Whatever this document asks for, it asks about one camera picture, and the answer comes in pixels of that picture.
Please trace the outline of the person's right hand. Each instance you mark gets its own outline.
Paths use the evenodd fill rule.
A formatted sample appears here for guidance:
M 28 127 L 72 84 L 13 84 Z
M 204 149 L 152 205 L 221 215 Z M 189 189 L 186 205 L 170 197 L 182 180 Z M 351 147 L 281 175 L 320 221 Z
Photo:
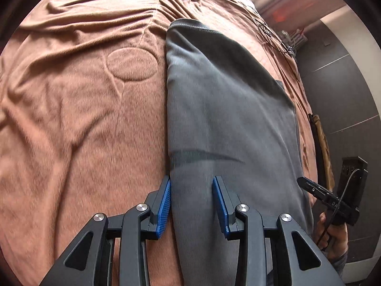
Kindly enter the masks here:
M 325 249 L 328 260 L 333 261 L 348 251 L 347 225 L 329 225 L 326 229 L 326 214 L 322 212 L 314 231 L 314 242 L 320 250 Z

